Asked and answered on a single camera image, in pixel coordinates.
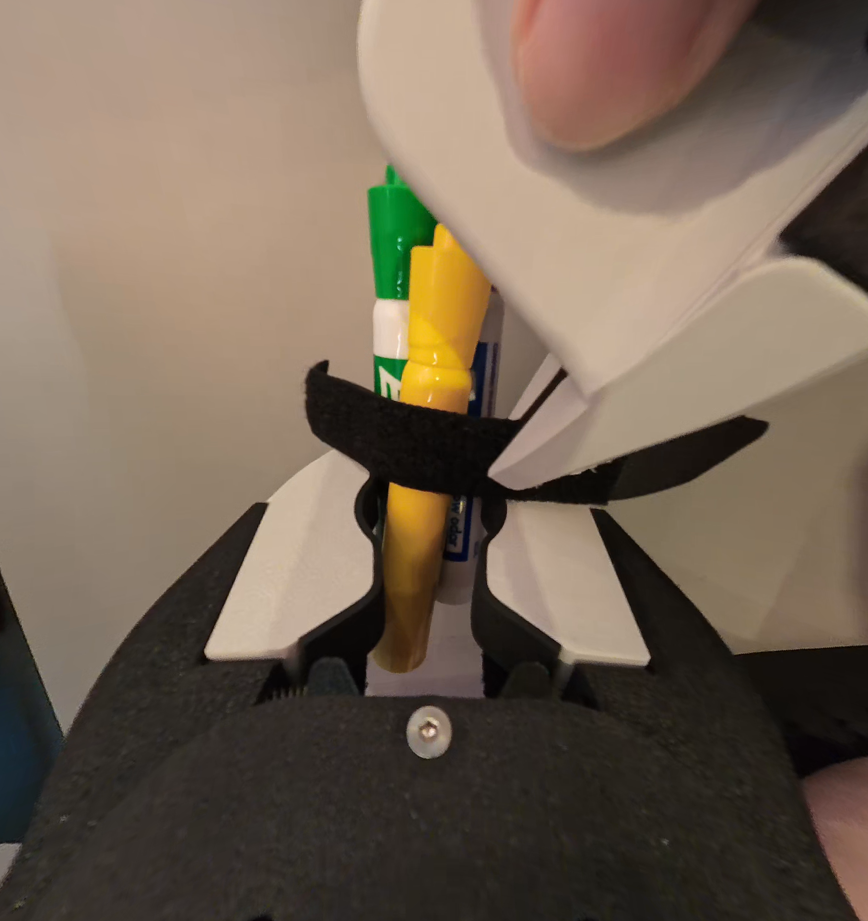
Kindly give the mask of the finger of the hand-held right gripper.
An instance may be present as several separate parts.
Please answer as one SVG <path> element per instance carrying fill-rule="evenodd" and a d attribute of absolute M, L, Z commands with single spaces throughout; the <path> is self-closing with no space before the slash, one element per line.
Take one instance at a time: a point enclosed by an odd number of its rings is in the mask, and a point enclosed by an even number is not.
<path fill-rule="evenodd" d="M 567 376 L 567 371 L 559 360 L 553 354 L 548 354 L 520 395 L 509 420 L 524 425 Z"/>
<path fill-rule="evenodd" d="M 588 442 L 600 400 L 600 389 L 552 389 L 524 414 L 490 479 L 520 491 L 596 467 L 601 456 Z"/>

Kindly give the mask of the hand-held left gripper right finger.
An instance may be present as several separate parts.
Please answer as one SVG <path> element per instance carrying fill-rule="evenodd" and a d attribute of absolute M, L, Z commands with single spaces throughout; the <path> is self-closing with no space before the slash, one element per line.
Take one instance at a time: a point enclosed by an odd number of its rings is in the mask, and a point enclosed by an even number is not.
<path fill-rule="evenodd" d="M 495 499 L 483 501 L 481 518 L 471 627 L 485 697 L 527 663 L 560 692 L 578 666 L 649 665 L 593 508 Z"/>

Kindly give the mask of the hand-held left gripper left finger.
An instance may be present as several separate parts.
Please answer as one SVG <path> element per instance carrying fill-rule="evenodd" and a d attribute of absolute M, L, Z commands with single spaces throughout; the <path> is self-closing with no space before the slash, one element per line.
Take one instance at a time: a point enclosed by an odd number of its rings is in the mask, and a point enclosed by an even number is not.
<path fill-rule="evenodd" d="M 335 450 L 285 482 L 265 504 L 207 659 L 279 662 L 289 685 L 339 659 L 362 692 L 384 625 L 380 502 L 380 485 Z"/>

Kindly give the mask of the blue dry erase marker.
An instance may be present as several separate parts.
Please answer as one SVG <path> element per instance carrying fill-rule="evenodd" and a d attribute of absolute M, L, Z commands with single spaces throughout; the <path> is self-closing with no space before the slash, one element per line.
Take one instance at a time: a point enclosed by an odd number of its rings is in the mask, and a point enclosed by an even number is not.
<path fill-rule="evenodd" d="M 504 317 L 503 299 L 492 287 L 472 365 L 473 389 L 468 415 L 474 418 L 495 415 Z M 480 500 L 471 496 L 455 497 L 447 517 L 437 602 L 469 603 L 483 535 Z"/>

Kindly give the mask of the yellow highlighter marker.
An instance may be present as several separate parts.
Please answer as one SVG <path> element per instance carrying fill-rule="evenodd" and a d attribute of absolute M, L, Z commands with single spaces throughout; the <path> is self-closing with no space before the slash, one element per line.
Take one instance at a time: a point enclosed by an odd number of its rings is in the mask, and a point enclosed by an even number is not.
<path fill-rule="evenodd" d="M 401 402 L 467 414 L 471 366 L 491 284 L 443 224 L 410 260 Z M 383 534 L 385 627 L 373 651 L 389 673 L 424 661 L 452 497 L 392 484 Z"/>

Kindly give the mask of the green dry erase marker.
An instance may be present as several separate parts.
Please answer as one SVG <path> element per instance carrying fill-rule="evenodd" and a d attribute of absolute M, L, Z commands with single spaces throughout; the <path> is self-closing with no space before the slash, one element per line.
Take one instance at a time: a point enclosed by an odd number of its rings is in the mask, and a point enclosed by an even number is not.
<path fill-rule="evenodd" d="M 408 357 L 410 260 L 413 248 L 432 243 L 437 221 L 392 165 L 368 190 L 371 259 L 373 389 L 399 401 Z"/>

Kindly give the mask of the black elbow rest pad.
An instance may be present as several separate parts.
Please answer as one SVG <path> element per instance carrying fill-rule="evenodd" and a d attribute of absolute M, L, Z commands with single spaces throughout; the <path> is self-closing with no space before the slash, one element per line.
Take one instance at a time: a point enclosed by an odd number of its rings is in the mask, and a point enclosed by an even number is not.
<path fill-rule="evenodd" d="M 800 778 L 868 757 L 868 646 L 737 655 Z"/>

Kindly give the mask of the person's right hand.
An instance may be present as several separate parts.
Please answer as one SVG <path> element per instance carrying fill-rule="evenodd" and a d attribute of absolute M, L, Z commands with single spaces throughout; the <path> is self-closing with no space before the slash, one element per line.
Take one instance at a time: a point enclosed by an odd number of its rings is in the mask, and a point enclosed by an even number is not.
<path fill-rule="evenodd" d="M 722 59 L 756 1 L 521 1 L 511 63 L 540 140 L 612 144 L 678 106 Z"/>

